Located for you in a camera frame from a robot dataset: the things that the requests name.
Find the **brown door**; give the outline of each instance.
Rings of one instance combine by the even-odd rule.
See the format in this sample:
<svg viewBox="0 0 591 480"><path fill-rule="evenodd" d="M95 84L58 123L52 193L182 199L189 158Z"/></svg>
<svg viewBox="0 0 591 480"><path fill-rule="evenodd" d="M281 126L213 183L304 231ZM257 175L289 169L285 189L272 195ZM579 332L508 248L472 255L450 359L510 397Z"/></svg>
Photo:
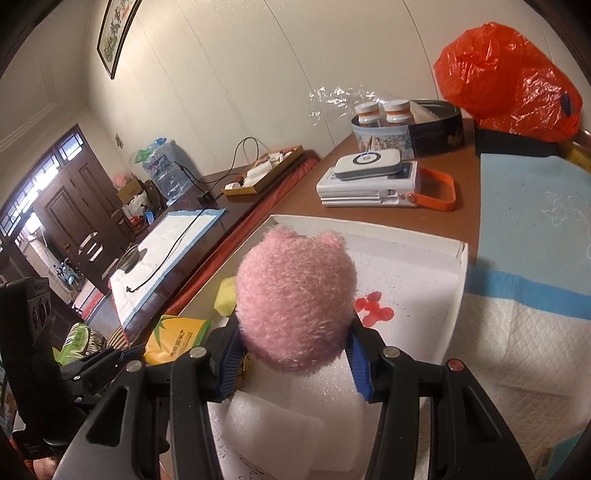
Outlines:
<svg viewBox="0 0 591 480"><path fill-rule="evenodd" d="M90 208L65 169L39 195L33 209L64 253L106 294L109 270L126 247L119 239L123 235L113 234L111 219Z"/></svg>
<svg viewBox="0 0 591 480"><path fill-rule="evenodd" d="M88 143L82 145L82 151L68 161L64 169L83 203L100 219L101 225L110 225L112 240L126 250L131 240L130 225L121 210L115 187Z"/></svg>

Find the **light blue cloth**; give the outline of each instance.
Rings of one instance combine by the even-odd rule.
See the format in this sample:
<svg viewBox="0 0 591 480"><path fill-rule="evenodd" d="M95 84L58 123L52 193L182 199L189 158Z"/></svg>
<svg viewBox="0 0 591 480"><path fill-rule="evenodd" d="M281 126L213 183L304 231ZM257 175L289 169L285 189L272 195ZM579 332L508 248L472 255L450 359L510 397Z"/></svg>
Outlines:
<svg viewBox="0 0 591 480"><path fill-rule="evenodd" d="M480 163L477 265L590 295L591 176L559 157Z"/></svg>
<svg viewBox="0 0 591 480"><path fill-rule="evenodd" d="M465 291L481 297L516 300L543 312L591 320L591 296L544 285L511 273L469 266Z"/></svg>

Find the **foam block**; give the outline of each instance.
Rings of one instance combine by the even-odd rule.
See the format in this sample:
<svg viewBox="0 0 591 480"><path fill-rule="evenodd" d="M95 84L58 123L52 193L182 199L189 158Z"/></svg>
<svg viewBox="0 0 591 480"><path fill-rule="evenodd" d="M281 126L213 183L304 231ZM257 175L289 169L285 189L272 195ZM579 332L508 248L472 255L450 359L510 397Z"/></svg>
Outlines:
<svg viewBox="0 0 591 480"><path fill-rule="evenodd" d="M267 400L278 407L289 408L291 384L298 375L278 372L260 360L253 359L240 390Z"/></svg>
<svg viewBox="0 0 591 480"><path fill-rule="evenodd" d="M224 278L217 290L213 308L222 316L229 317L236 306L236 277Z"/></svg>
<svg viewBox="0 0 591 480"><path fill-rule="evenodd" d="M319 372L293 380L288 408L325 424L312 470L353 469L363 438L363 405L344 353Z"/></svg>
<svg viewBox="0 0 591 480"><path fill-rule="evenodd" d="M237 391L222 437L257 467L277 480L305 480L310 473L322 421Z"/></svg>

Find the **brown table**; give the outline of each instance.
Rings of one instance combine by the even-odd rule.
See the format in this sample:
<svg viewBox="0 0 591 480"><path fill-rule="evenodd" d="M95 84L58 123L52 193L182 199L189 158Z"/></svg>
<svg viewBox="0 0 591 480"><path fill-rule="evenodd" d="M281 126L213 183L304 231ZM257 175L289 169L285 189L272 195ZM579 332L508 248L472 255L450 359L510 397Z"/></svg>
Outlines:
<svg viewBox="0 0 591 480"><path fill-rule="evenodd" d="M470 134L470 123L465 123L465 128ZM418 161L423 167L443 171L454 178L457 207L453 212L424 208L324 207L316 193L316 184L340 157L359 152L355 137L350 135L275 205L271 214L355 220L454 238L468 243L470 260L474 262L480 232L480 161L470 135L467 137L466 146L461 150Z"/></svg>
<svg viewBox="0 0 591 480"><path fill-rule="evenodd" d="M207 257L216 249L216 247L226 238L232 229L240 223L240 221L249 215L254 207L269 193L275 185L280 183L293 169L299 165L306 158L306 153L295 160L284 172L282 172L271 184L269 184L260 194L256 195L239 195L231 197L230 199L222 195L217 201L209 205L207 208L222 209L225 208L224 214L212 225L212 227L205 232L205 234L191 247L191 249L183 255L178 263L170 270L164 278L160 281L156 289L141 306L140 310L132 317L124 328L124 334L129 343L134 343L136 340L141 341L142 332L147 331L150 327L155 325L155 319L159 318L166 307L166 304L172 299L177 292L184 286L185 282L191 275L199 268L199 266L207 259ZM212 195L215 198L222 191L222 188L233 175L239 173L244 167L236 168L227 175L228 180L222 180L212 189ZM203 178L204 181L217 180L221 173L208 175ZM208 186L200 183L200 187L204 190ZM174 202L169 208L161 214L153 225L150 226L149 231L153 230L156 225L166 216L167 212L178 210L200 210L203 207L199 203L199 197L202 193L196 188L192 187L181 198Z"/></svg>

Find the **pink stuffed toy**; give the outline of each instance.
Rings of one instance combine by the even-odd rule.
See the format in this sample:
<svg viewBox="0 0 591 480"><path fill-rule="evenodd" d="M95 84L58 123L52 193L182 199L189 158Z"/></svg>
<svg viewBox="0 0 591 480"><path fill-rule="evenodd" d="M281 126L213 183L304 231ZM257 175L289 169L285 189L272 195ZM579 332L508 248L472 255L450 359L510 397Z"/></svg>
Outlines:
<svg viewBox="0 0 591 480"><path fill-rule="evenodd" d="M345 347L356 277L338 233L312 238L270 229L236 276L246 348L276 370L309 374L328 365Z"/></svg>

